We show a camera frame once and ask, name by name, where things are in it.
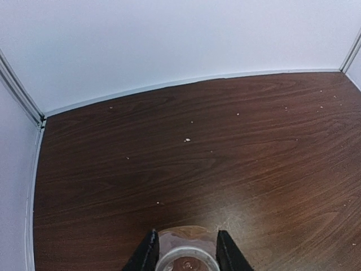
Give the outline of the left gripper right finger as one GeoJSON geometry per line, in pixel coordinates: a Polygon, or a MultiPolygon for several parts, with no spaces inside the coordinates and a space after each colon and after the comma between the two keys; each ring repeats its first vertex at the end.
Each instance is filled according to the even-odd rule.
{"type": "Polygon", "coordinates": [[[216,260],[221,271],[254,271],[226,230],[217,234],[216,260]]]}

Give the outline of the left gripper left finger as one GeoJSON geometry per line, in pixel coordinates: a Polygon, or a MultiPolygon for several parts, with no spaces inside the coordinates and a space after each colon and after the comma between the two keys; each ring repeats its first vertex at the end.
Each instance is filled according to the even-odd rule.
{"type": "Polygon", "coordinates": [[[159,234],[155,229],[149,231],[128,259],[123,271],[155,271],[159,260],[159,234]]]}

